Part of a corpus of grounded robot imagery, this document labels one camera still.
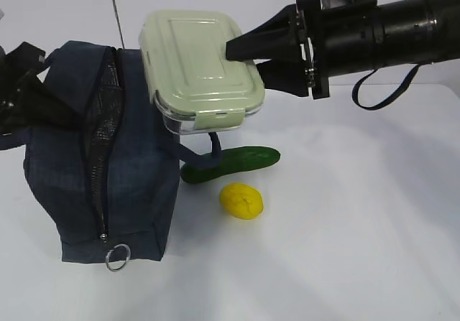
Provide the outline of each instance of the bag strap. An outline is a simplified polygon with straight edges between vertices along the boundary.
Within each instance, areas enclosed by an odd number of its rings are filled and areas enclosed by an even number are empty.
[[[10,150],[30,142],[30,130],[22,129],[21,131],[11,134],[0,135],[0,151]]]
[[[211,155],[196,154],[172,139],[163,139],[160,147],[196,169],[212,169],[218,167],[222,162],[222,148],[216,132],[209,133],[209,137],[212,144]]]
[[[382,102],[378,103],[377,105],[367,107],[367,106],[363,106],[359,102],[359,89],[361,88],[362,84],[369,77],[371,77],[372,75],[374,75],[378,71],[378,69],[372,71],[370,74],[366,75],[361,80],[359,80],[358,83],[356,83],[356,85],[353,87],[353,92],[351,94],[351,97],[353,98],[353,102],[358,107],[363,108],[363,109],[365,109],[367,111],[378,111],[378,110],[390,105],[391,103],[396,101],[396,99],[398,97],[400,97],[409,88],[409,86],[412,83],[414,77],[417,75],[418,69],[420,67],[424,66],[424,65],[426,65],[426,63],[417,64],[412,70],[410,70],[408,75],[406,75],[406,77],[402,81],[401,85],[395,90],[395,92],[393,92],[390,96],[388,96],[386,99],[384,99]]]

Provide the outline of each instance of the lemon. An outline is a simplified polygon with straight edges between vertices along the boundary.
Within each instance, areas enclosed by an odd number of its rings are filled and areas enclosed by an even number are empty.
[[[242,183],[232,183],[221,191],[221,204],[224,210],[240,219],[256,218],[264,210],[259,191]]]

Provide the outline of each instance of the green cucumber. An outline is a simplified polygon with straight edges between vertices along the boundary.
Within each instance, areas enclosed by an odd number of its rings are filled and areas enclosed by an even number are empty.
[[[278,150],[263,146],[243,146],[222,151],[221,164],[212,169],[199,170],[184,164],[180,176],[184,182],[198,184],[211,181],[236,172],[250,172],[270,167],[278,162],[281,154]]]

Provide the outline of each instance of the blue denim bag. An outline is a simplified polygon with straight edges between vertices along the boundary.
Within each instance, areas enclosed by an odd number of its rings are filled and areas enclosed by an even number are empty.
[[[161,260],[180,180],[179,160],[215,167],[179,144],[149,101],[139,50],[68,42],[47,59],[45,87],[84,118],[81,131],[33,126],[0,137],[26,144],[31,191],[55,221],[62,260]]]

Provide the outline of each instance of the plastic container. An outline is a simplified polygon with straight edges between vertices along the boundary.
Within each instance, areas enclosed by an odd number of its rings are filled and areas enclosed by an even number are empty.
[[[254,62],[225,59],[242,32],[215,11],[156,11],[139,43],[150,101],[176,134],[225,131],[261,108],[265,88]]]

